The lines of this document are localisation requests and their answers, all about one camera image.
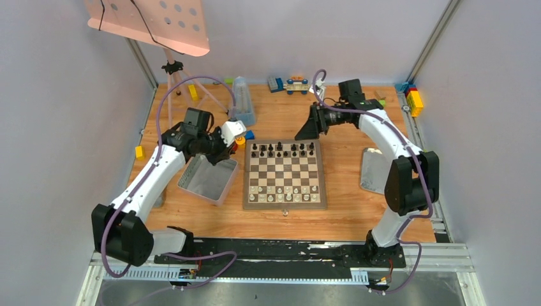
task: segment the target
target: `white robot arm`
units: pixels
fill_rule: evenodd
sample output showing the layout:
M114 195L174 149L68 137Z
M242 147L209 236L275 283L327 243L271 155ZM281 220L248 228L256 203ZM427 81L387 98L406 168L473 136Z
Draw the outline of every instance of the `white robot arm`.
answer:
M106 254L140 266L151 255L179 253L193 244L193 234L182 228L148 231L145 222L152 206L171 178L195 154L203 154L211 164L233 154L235 138L246 134L242 121L227 121L207 132L209 112L189 108L186 118L161 135L163 144L154 149L150 161L126 190L109 206L99 204L92 212L94 246L101 252L102 236L107 234ZM121 208L114 224L105 233L110 218Z
M322 79L315 80L311 92L323 101L325 86ZM427 209L427 201L411 154L420 161L432 203L438 199L439 159L434 152L423 152L412 144L390 121L381 104L375 99L367 100L358 79L338 84L340 99L332 107L314 103L310 107L307 122L295 136L296 140L319 138L327 134L329 127L350 123L367 134L381 150L391 165L385 185L388 207L378 225L367 234L365 258L377 265L387 261L400 248L398 238L408 225L412 215Z

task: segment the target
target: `wooden table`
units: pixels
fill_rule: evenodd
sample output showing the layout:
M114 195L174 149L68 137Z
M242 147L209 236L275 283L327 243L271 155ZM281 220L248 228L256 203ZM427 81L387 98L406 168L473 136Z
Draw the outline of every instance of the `wooden table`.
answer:
M229 95L221 85L206 85L220 101L229 101ZM385 107L390 119L405 134L406 127L393 87L364 87L367 98L373 98L374 90L384 92ZM148 162L156 146L156 110L167 91L166 85L158 89L156 99L147 121L141 145L146 161L135 161L130 181ZM312 94L299 92L289 96L286 92L271 94L266 85L251 85L257 124L252 129L257 139L293 138L308 118ZM327 87L327 97L337 98L337 86ZM175 97L174 107L186 108L184 98ZM207 99L201 109L211 111L216 125L222 125L226 115ZM174 122L183 120L182 111L174 113ZM162 131L167 129L167 102L160 114ZM166 226L186 228L199 237L228 238L275 238L308 240L361 240L368 230L374 228L383 215L387 204L380 194L359 187L359 171L362 149L375 144L351 124L332 126L327 136L320 138L322 144L325 182L327 185L327 210L290 210L284 217L282 211L254 211L242 209L242 180L244 151L232 156L239 162L240 172L222 207L215 207L194 196L185 194L177 187L183 171L176 174L167 186L167 199L160 208L154 208L147 220L150 230ZM404 234L405 240L435 242L430 221L416 220Z

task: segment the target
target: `blue lego brick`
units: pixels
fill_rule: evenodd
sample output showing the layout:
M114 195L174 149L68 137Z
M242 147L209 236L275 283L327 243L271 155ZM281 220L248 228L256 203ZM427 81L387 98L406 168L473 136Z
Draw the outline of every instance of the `blue lego brick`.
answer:
M400 83L400 84L395 84L394 85L394 88L396 90L396 92L404 92L409 86L409 83L408 82L403 82L403 83Z
M246 140L255 139L255 135L253 134L251 129L246 131L246 135L244 135L244 137L246 138Z

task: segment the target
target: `black cable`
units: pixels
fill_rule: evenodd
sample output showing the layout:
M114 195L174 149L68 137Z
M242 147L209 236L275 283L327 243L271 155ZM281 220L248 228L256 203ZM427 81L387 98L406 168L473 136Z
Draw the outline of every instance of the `black cable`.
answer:
M105 4L103 4L103 0L100 0L101 2L101 19L100 19L100 27L98 28L98 31L101 31L101 23L103 22L103 16L105 15Z
M180 54L184 55L184 53L178 52L178 51L176 51L175 49L170 48L170 47L168 47L168 46L166 46L166 45L164 45L164 44L158 42L157 40L155 40L155 39L154 39L154 36L152 35L152 32L151 32L151 30L150 30L150 28L149 28L149 25L147 24L147 21L145 20L145 17L143 17L143 13L141 13L141 10L140 10L139 7L137 6L137 4L135 4L135 1L134 1L134 0L130 0L130 1L131 1L131 3L135 6L135 8L137 9L137 11L139 12L139 15L141 16L141 19L143 20L143 23L145 24L145 27L147 28L147 31L149 32L149 35L151 36L152 41L155 42L155 43L157 43L158 45L164 47L164 48L167 48L167 49L169 49L169 50L171 50L171 51L174 51L174 52L177 52L177 53L180 53Z

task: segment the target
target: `gray wall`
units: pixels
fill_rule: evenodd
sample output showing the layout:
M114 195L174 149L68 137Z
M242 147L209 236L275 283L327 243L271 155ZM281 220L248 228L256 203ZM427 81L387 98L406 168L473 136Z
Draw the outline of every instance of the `gray wall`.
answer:
M82 1L0 13L0 305L73 305L91 210L123 187L153 91Z
M467 0L417 79L451 232L488 305L540 305L541 2Z
M194 74L240 75L253 83L266 83L270 75L311 78L319 68L327 69L331 82L403 81L447 2L204 0L211 51L176 58ZM158 81L167 82L163 50L142 48Z

